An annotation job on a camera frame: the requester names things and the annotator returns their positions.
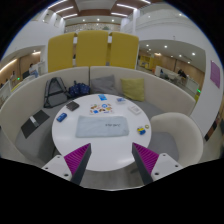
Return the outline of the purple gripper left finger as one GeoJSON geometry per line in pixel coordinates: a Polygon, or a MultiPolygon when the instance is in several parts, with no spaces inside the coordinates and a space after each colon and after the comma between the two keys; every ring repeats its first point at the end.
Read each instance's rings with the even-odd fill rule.
{"type": "Polygon", "coordinates": [[[76,185],[81,183],[90,155],[91,144],[88,143],[72,151],[64,157],[64,160],[72,174],[71,181],[76,185]]]}

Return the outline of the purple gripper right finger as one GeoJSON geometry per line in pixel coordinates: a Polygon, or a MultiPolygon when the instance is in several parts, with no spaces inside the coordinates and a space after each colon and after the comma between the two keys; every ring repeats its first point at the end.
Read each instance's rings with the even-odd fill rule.
{"type": "Polygon", "coordinates": [[[143,183],[145,185],[151,183],[153,181],[151,176],[152,170],[159,158],[159,155],[137,143],[132,144],[132,154],[143,183]]]}

